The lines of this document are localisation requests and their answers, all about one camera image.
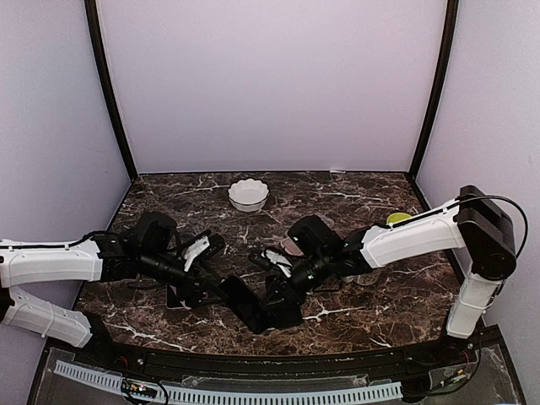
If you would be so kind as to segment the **black smartphone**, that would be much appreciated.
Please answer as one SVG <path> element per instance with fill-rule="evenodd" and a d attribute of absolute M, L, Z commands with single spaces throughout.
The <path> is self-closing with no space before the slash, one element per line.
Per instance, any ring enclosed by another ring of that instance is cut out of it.
<path fill-rule="evenodd" d="M 228 276 L 218 288 L 224 293 L 226 306 L 255 334 L 269 328 L 267 312 L 260 306 L 260 299 L 248 285 L 235 275 Z"/>

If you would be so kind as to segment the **black phone case with ring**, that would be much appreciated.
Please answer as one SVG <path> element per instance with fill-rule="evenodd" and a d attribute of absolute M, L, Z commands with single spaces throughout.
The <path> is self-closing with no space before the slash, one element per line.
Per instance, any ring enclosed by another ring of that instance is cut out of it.
<path fill-rule="evenodd" d="M 301 306 L 277 305 L 267 312 L 268 329 L 285 329 L 302 323 Z"/>

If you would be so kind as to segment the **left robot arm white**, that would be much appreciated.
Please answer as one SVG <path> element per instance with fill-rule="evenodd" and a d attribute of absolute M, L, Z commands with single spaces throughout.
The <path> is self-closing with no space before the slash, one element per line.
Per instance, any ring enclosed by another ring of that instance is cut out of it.
<path fill-rule="evenodd" d="M 98 366 L 113 367 L 119 350 L 99 316 L 64 309 L 21 287 L 65 280 L 109 283 L 143 275 L 172 286 L 193 307 L 216 289 L 198 266 L 224 248 L 224 238 L 204 230 L 181 242 L 176 227 L 163 213 L 145 212 L 121 233 L 97 230 L 76 241 L 35 244 L 2 240 L 1 323 L 85 348 Z"/>

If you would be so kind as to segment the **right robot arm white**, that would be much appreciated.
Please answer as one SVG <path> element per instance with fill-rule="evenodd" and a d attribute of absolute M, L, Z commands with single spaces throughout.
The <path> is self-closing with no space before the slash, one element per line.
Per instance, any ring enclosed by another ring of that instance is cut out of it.
<path fill-rule="evenodd" d="M 525 213 L 508 197 L 464 186 L 456 198 L 437 208 L 357 229 L 345 239 L 319 216 L 306 216 L 289 229 L 289 239 L 301 252 L 296 263 L 272 248 L 257 256 L 283 273 L 268 287 L 264 302 L 297 311 L 306 294 L 330 276 L 350 282 L 394 262 L 464 249 L 470 267 L 446 317 L 446 335 L 430 349 L 430 358 L 437 365 L 450 365 L 462 354 L 462 340 L 473 334 L 479 318 L 516 270 L 525 246 L 515 242 L 513 221 L 500 203 Z"/>

